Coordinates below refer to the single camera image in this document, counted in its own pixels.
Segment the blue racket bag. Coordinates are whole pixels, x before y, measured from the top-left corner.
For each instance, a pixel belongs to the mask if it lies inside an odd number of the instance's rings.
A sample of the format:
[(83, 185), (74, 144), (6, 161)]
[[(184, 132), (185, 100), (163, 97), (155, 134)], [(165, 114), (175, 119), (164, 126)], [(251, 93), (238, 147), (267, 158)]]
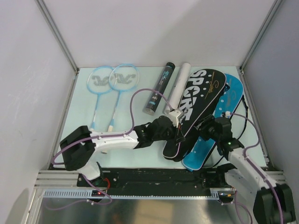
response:
[(228, 119), (223, 118), (226, 111), (236, 112), (236, 109), (243, 103), (245, 117), (248, 117), (248, 106), (244, 97), (244, 87), (241, 81), (228, 73), (225, 74), (227, 85), (223, 95), (220, 97), (212, 115), (205, 115), (199, 128), (200, 136), (192, 148), (182, 160), (182, 164), (190, 171), (201, 169), (212, 151), (216, 148), (224, 158), (222, 143), (232, 140), (231, 124)]

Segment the black shuttlecock tube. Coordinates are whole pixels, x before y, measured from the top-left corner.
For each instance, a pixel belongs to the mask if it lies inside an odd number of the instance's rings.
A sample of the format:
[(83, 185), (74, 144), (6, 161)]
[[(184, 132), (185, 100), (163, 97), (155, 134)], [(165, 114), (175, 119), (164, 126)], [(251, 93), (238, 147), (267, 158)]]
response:
[[(164, 94), (164, 91), (169, 83), (169, 80), (175, 70), (175, 64), (172, 62), (168, 62), (162, 70), (160, 77), (156, 83), (154, 90), (159, 93)], [(157, 107), (161, 101), (161, 96), (158, 93), (153, 92), (149, 98), (148, 103), (144, 108), (144, 112), (149, 115), (154, 115)]]

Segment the black sport racket bag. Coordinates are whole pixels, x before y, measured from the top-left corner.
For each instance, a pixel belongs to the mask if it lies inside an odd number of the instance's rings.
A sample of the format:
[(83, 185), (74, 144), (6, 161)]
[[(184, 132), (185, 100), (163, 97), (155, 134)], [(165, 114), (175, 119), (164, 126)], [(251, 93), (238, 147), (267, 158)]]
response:
[(167, 141), (163, 149), (165, 159), (178, 162), (191, 152), (199, 138), (194, 126), (213, 114), (226, 83), (226, 75), (214, 69), (198, 70), (190, 75), (178, 107), (184, 112), (180, 123), (185, 140), (180, 143)]

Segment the white shuttlecock tube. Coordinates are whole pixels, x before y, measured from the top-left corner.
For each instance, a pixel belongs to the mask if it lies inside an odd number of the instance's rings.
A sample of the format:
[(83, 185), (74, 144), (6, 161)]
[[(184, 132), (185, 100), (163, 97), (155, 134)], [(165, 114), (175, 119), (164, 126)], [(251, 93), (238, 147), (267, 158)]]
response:
[(185, 89), (187, 80), (190, 76), (191, 65), (189, 63), (184, 63), (179, 69), (177, 74), (174, 86), (172, 88), (169, 103), (174, 108), (177, 109), (179, 107), (179, 103), (181, 97), (183, 95), (183, 91)]

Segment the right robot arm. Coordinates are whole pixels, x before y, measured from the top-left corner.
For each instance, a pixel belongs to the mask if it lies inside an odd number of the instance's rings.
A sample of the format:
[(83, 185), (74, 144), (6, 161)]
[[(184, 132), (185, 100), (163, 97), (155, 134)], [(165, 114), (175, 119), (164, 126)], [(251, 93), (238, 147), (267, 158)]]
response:
[(229, 117), (215, 118), (209, 115), (194, 125), (199, 136), (212, 139), (217, 150), (233, 166), (216, 175), (221, 187), (234, 187), (252, 205), (253, 215), (259, 224), (287, 224), (296, 221), (291, 188), (279, 183), (260, 168), (247, 154), (245, 147), (231, 131)]

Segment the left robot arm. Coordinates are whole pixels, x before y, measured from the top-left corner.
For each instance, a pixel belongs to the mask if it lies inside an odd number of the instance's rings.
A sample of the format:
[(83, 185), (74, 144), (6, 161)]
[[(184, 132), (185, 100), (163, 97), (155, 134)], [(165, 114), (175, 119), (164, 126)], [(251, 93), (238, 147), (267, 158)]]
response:
[(139, 149), (150, 147), (156, 141), (185, 140), (180, 126), (174, 126), (166, 116), (138, 125), (131, 133), (92, 132), (87, 126), (80, 126), (60, 141), (64, 167), (67, 171), (78, 171), (93, 186), (103, 183), (100, 164), (93, 158), (99, 152), (113, 149)]

